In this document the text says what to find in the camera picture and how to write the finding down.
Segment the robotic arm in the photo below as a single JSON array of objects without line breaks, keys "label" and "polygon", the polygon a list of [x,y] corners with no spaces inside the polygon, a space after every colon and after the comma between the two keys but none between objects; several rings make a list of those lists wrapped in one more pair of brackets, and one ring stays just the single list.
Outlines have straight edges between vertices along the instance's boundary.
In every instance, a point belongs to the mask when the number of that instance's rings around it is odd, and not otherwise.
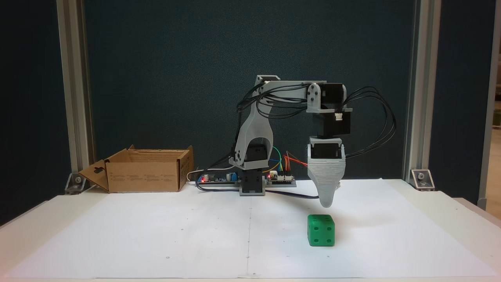
[{"label": "robotic arm", "polygon": [[264,195],[262,168],[268,167],[273,148],[269,118],[273,104],[304,103],[313,114],[317,136],[307,145],[308,176],[317,187],[323,207],[332,205],[334,192],[344,175],[346,157],[339,135],[350,133],[352,109],[343,106],[346,88],[326,81],[281,81],[275,75],[258,75],[251,94],[250,115],[240,127],[229,163],[242,169],[240,194]]}]

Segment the yellow wire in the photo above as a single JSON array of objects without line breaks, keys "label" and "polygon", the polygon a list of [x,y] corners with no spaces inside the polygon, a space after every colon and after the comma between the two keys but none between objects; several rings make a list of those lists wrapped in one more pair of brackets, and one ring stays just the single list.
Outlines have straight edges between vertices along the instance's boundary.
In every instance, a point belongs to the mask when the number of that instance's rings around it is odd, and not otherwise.
[{"label": "yellow wire", "polygon": [[277,166],[279,166],[279,164],[280,164],[280,163],[277,163],[274,167],[270,168],[269,170],[267,170],[267,171],[263,171],[263,173],[267,173],[267,172],[269,172],[269,171],[274,170]]}]

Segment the green dice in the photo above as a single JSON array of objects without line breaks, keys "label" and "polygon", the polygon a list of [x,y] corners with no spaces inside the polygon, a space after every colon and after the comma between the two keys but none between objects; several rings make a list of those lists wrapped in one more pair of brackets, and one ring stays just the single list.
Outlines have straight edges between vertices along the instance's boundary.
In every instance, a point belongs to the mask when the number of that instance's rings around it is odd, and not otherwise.
[{"label": "green dice", "polygon": [[311,246],[334,246],[334,220],[327,214],[308,216],[308,241]]}]

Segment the white table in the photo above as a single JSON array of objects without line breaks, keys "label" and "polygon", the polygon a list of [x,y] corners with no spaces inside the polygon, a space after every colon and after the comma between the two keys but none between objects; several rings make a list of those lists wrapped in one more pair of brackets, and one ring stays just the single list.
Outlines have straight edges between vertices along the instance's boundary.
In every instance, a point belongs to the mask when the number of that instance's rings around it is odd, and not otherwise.
[{"label": "white table", "polygon": [[[497,273],[501,273],[501,224],[495,218],[484,215],[473,205],[450,198],[442,192],[418,192],[402,180],[386,182],[414,204],[426,216],[462,246],[480,258]],[[58,234],[80,215],[104,199],[108,194],[93,188],[77,196],[57,196],[38,206],[0,229],[0,280],[1,281],[50,281],[51,279],[4,278],[5,274],[50,238]],[[492,256],[496,250],[498,256]],[[113,281],[151,281],[141,279],[113,279]],[[156,279],[187,281],[195,279]],[[242,278],[227,279],[242,281]],[[311,279],[285,279],[311,281]],[[441,278],[341,278],[334,281],[501,281],[496,277],[441,277]]]}]

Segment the white cable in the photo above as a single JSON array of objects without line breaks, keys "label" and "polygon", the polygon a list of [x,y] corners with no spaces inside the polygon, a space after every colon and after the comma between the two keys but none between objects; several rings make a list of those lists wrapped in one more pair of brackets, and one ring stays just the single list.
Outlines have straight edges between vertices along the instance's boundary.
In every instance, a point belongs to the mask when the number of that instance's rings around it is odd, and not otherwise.
[{"label": "white cable", "polygon": [[[227,170],[230,170],[232,168],[234,168],[235,166],[231,166],[231,167],[228,167],[228,168],[223,168],[223,169],[208,169],[207,171],[227,171]],[[195,172],[202,172],[203,170],[197,170],[197,171],[192,171],[192,172],[189,172],[187,175],[186,175],[186,180],[190,181],[189,179],[189,175],[192,174],[192,173],[195,173]]]}]

